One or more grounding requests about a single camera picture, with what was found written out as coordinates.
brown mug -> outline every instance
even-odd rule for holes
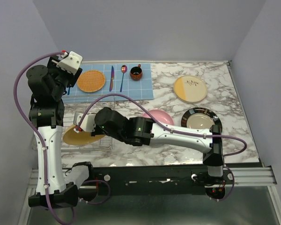
[[[142,78],[142,69],[140,64],[130,70],[130,76],[135,81],[139,81]]]

screw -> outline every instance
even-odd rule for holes
[[[197,177],[197,175],[193,173],[192,176],[191,176],[193,181],[196,181],[195,177]]]
[[[228,177],[229,180],[233,180],[232,174],[231,174],[231,173],[229,173],[229,174],[227,175],[227,177]]]
[[[104,180],[105,180],[105,181],[110,181],[110,180],[111,180],[110,175],[108,175],[108,174],[107,174],[107,175],[105,175],[105,176],[104,176]]]

white bracket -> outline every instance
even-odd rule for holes
[[[81,118],[82,118],[83,113],[79,113],[79,112],[75,112],[75,116],[74,116],[74,121],[73,124],[78,125]],[[95,114],[88,114],[85,116],[80,128],[85,131],[85,132],[93,132],[94,128],[95,128]]]
[[[57,63],[57,67],[75,75],[79,69],[83,57],[75,52],[70,52],[69,55]]]

knife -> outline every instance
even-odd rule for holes
[[[114,79],[114,69],[113,69],[113,66],[111,66],[111,84],[109,86],[109,91],[112,91],[113,79]]]

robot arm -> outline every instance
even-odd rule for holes
[[[74,124],[78,125],[82,113],[76,113]],[[213,125],[211,129],[189,129],[167,125],[170,130],[206,135],[220,135],[220,128]],[[182,135],[164,130],[150,118],[133,117],[127,119],[115,110],[103,108],[96,115],[87,115],[80,128],[92,136],[105,134],[133,146],[170,144],[191,148],[203,153],[203,164],[207,165],[210,177],[222,177],[224,159],[221,138],[204,138]]]
[[[73,207],[78,202],[78,188],[92,174],[90,163],[78,163],[64,178],[61,163],[61,138],[63,131],[64,104],[62,96],[66,88],[73,87],[82,69],[82,56],[64,52],[62,59],[50,57],[47,66],[31,67],[26,76],[32,91],[29,120],[42,135],[47,147],[48,191],[52,207]],[[29,206],[47,207],[45,199],[43,146],[37,134],[38,180],[36,194],[29,198]]]

